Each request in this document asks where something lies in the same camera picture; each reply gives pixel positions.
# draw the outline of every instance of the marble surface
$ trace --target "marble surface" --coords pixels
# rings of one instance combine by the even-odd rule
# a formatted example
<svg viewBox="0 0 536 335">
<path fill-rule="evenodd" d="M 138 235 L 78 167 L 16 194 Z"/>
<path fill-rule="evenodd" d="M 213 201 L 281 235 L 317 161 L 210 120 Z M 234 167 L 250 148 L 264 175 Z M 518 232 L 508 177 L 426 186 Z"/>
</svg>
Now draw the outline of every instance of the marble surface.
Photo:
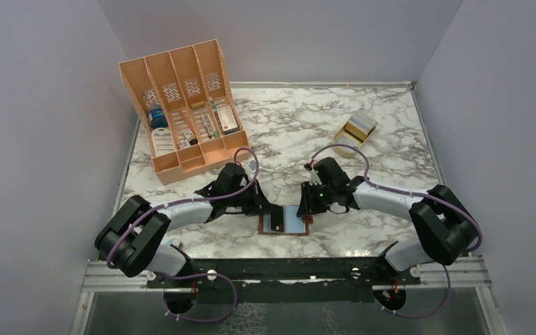
<svg viewBox="0 0 536 335">
<path fill-rule="evenodd" d="M 378 122 L 363 152 L 375 182 L 406 188 L 431 188 L 436 171 L 408 88 L 233 89 L 252 148 L 260 159 L 258 179 L 268 200 L 299 204 L 303 168 L 311 154 L 329 144 L 335 132 L 358 110 Z M 146 133 L 141 128 L 128 171 L 123 201 L 139 194 L 150 202 L 189 197 L 215 180 L 218 171 L 163 186 L 153 172 Z M 364 162 L 334 157 L 352 178 Z M 377 255 L 393 241 L 414 236 L 411 223 L 377 211 L 314 216 L 308 236 L 258 234 L 258 217 L 222 216 L 207 224 L 171 230 L 194 258 L 334 257 Z"/>
</svg>

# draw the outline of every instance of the gray floor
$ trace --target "gray floor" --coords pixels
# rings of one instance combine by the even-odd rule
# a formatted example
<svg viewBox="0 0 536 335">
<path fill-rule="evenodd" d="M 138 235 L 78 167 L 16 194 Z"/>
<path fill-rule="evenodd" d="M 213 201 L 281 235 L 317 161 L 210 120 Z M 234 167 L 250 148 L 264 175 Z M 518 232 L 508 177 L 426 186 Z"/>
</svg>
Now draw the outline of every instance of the gray floor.
<svg viewBox="0 0 536 335">
<path fill-rule="evenodd" d="M 442 301 L 446 290 L 413 290 L 402 312 L 425 313 Z M 475 289 L 454 289 L 451 303 L 438 315 L 407 320 L 380 311 L 376 304 L 328 302 L 240 304 L 223 322 L 199 325 L 165 317 L 162 294 L 99 293 L 86 334 L 488 334 Z M 188 314 L 220 315 L 228 306 L 194 306 Z"/>
</svg>

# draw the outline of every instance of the bottle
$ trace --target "bottle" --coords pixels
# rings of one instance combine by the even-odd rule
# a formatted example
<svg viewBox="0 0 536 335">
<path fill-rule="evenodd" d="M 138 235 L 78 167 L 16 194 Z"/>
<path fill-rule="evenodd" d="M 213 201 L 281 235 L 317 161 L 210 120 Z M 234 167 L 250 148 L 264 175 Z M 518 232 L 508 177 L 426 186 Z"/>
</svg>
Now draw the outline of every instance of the bottle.
<svg viewBox="0 0 536 335">
<path fill-rule="evenodd" d="M 149 108 L 149 123 L 153 129 L 168 127 L 168 121 L 160 105 L 151 105 Z"/>
</svg>

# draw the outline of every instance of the gray wall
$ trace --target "gray wall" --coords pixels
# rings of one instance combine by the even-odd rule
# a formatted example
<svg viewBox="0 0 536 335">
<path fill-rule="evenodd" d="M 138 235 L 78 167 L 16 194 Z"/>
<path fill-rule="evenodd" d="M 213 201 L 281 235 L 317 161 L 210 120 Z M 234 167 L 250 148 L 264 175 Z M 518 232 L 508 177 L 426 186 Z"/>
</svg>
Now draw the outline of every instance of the gray wall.
<svg viewBox="0 0 536 335">
<path fill-rule="evenodd" d="M 536 334 L 536 1 L 464 0 L 417 97 L 508 331 Z"/>
<path fill-rule="evenodd" d="M 0 334 L 70 329 L 135 124 L 124 59 L 95 1 L 0 1 Z"/>
<path fill-rule="evenodd" d="M 234 81 L 417 80 L 461 0 L 98 0 L 126 55 L 217 38 Z"/>
</svg>

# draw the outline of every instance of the organizer compartment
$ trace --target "organizer compartment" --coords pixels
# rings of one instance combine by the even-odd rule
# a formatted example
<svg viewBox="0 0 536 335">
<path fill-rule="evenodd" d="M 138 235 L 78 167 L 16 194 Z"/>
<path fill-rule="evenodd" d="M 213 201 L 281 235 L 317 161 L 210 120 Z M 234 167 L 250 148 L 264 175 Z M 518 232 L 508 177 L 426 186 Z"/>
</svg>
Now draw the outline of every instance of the organizer compartment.
<svg viewBox="0 0 536 335">
<path fill-rule="evenodd" d="M 221 168 L 232 161 L 236 150 L 249 147 L 216 40 L 120 63 L 120 73 L 147 132 L 154 171 L 164 185 Z M 223 134 L 210 103 L 212 98 L 223 98 L 231 106 L 238 131 Z M 148 117 L 149 108 L 155 104 L 163 109 L 176 149 L 159 157 L 154 153 Z M 190 128 L 198 143 L 180 149 L 179 142 L 186 140 L 184 131 Z M 242 151 L 237 159 L 250 156 Z"/>
</svg>

